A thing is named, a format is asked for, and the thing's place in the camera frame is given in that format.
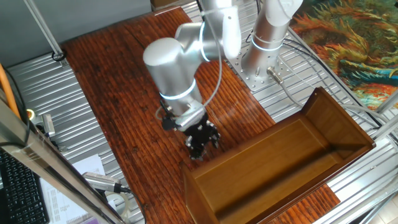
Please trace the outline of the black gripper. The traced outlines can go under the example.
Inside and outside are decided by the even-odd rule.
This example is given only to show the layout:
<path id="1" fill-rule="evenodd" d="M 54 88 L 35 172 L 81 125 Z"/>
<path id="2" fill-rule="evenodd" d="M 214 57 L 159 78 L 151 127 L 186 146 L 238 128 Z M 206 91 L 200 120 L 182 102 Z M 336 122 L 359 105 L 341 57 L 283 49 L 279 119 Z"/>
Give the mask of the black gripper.
<path id="1" fill-rule="evenodd" d="M 185 135 L 188 137 L 185 140 L 185 145 L 191 159 L 201 159 L 204 151 L 204 146 L 209 138 L 214 147 L 219 146 L 220 134 L 213 123 L 209 123 L 208 114 L 205 113 L 197 124 L 190 126 Z"/>

